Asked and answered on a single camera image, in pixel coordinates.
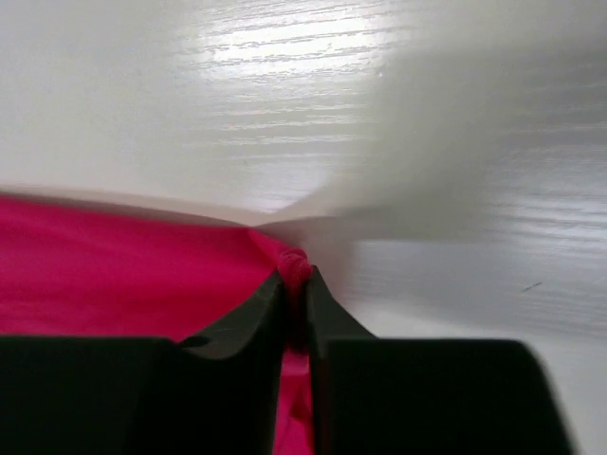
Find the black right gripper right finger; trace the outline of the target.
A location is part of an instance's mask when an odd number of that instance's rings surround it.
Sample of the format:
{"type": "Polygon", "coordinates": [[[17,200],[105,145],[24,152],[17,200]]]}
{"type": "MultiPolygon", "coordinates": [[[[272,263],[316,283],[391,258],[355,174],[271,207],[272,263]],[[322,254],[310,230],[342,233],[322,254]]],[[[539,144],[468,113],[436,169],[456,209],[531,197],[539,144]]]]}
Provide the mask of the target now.
{"type": "Polygon", "coordinates": [[[541,361],[518,340],[381,338],[306,287],[318,454],[570,454],[541,361]]]}

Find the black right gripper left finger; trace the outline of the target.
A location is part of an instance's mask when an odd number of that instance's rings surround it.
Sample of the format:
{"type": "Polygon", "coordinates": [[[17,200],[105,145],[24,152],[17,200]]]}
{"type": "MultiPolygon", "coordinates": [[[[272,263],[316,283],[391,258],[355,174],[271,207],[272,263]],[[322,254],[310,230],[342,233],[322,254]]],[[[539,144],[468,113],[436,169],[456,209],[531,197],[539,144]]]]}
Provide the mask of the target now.
{"type": "Polygon", "coordinates": [[[285,344],[270,275],[206,329],[161,337],[2,337],[5,454],[268,454],[285,344]]]}

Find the red t shirt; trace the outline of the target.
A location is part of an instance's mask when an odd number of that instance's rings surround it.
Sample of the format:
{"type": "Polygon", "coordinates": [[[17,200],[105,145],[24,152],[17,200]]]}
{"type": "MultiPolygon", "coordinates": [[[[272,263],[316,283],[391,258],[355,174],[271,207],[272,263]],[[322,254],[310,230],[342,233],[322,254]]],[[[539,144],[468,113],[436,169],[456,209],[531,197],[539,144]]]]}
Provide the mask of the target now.
{"type": "MultiPolygon", "coordinates": [[[[2,337],[161,337],[211,326],[277,274],[285,333],[312,267],[247,227],[203,227],[3,197],[2,337]]],[[[306,355],[283,347],[272,450],[313,452],[306,355]]]]}

